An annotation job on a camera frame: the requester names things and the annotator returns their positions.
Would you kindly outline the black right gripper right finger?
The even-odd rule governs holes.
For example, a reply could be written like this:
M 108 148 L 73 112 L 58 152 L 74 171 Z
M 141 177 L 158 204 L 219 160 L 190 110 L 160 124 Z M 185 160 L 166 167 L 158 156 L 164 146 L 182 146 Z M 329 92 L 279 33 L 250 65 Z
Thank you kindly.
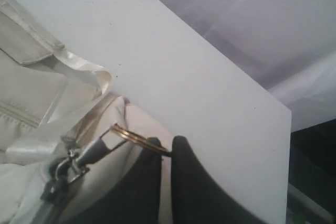
M 260 223 L 218 186 L 183 136 L 172 143 L 171 201 L 174 223 Z

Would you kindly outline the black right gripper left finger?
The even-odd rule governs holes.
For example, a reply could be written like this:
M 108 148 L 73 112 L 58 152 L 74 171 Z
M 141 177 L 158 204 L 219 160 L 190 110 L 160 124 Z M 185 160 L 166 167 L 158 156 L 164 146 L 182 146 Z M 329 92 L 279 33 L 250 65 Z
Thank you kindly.
M 162 156 L 143 148 L 140 156 L 101 199 L 64 223 L 158 223 Z

